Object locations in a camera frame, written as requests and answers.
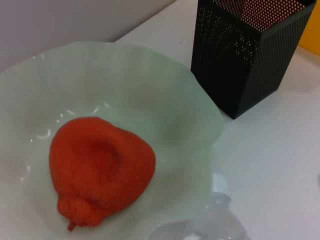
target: black perforated container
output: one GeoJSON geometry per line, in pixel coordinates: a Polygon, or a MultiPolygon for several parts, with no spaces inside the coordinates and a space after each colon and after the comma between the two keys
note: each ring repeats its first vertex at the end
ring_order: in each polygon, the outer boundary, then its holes
{"type": "Polygon", "coordinates": [[[315,0],[198,0],[191,71],[235,119],[278,89],[315,0]]]}

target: perforated metal pattern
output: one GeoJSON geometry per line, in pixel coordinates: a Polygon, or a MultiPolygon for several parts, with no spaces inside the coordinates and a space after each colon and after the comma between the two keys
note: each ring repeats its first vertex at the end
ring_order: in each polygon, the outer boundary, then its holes
{"type": "Polygon", "coordinates": [[[310,15],[308,13],[261,41],[242,94],[238,114],[278,89],[310,15]]]}
{"type": "Polygon", "coordinates": [[[263,32],[306,6],[297,0],[212,0],[222,9],[263,32]]]}
{"type": "Polygon", "coordinates": [[[191,71],[231,118],[278,89],[316,2],[300,1],[199,0],[191,71]]]}

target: white table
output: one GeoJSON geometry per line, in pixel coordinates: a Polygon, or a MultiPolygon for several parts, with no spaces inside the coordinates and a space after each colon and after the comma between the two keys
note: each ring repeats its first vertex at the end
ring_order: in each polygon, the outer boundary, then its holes
{"type": "MultiPolygon", "coordinates": [[[[178,0],[118,43],[191,66],[197,0],[178,0]]],[[[320,240],[320,57],[298,48],[278,91],[224,117],[215,171],[252,240],[320,240]]]]}

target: strawberry stem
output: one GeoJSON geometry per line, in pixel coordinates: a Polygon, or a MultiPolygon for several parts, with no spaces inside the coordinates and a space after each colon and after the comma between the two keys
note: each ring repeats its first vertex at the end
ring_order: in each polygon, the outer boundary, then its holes
{"type": "Polygon", "coordinates": [[[77,226],[77,224],[75,224],[74,222],[70,222],[69,223],[69,225],[68,225],[68,230],[70,231],[70,232],[72,232],[73,231],[73,229],[75,229],[75,227],[77,226]]]}

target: white surface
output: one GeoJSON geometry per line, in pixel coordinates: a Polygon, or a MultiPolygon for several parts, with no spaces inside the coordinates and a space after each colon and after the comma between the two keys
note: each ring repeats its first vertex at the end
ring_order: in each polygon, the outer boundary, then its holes
{"type": "MultiPolygon", "coordinates": [[[[118,42],[190,67],[196,12],[196,0],[180,0],[118,42]]],[[[238,119],[224,118],[215,171],[252,240],[320,239],[319,103],[320,58],[298,48],[278,91],[238,119]]]]}
{"type": "MultiPolygon", "coordinates": [[[[223,119],[195,76],[168,57],[137,46],[76,42],[4,71],[0,103],[3,240],[144,240],[163,223],[191,217],[205,205],[212,186],[210,149],[221,133],[223,119]],[[83,116],[101,117],[140,136],[153,148],[156,168],[133,204],[106,219],[101,227],[77,227],[68,234],[68,222],[57,211],[48,156],[56,131],[83,116]]],[[[66,147],[81,148],[83,139],[73,137],[76,140],[66,147]]],[[[116,141],[125,143],[126,139],[116,141]]],[[[136,148],[129,148],[125,154],[137,157],[136,153],[136,148]]],[[[73,189],[77,197],[92,202],[97,191],[90,197],[83,194],[88,184],[116,185],[119,194],[139,184],[136,176],[137,182],[109,184],[110,178],[121,179],[120,172],[125,174],[125,168],[117,174],[118,167],[113,167],[115,175],[106,179],[95,167],[83,165],[73,173],[84,188],[70,183],[63,170],[56,174],[69,189],[64,197],[74,196],[73,189]],[[88,174],[97,179],[92,182],[85,177],[88,174]]],[[[116,201],[112,196],[101,199],[111,200],[111,204],[116,201]]],[[[101,205],[107,206],[108,200],[101,205]]]]}
{"type": "Polygon", "coordinates": [[[174,0],[1,0],[0,72],[75,41],[113,41],[174,0]]]}

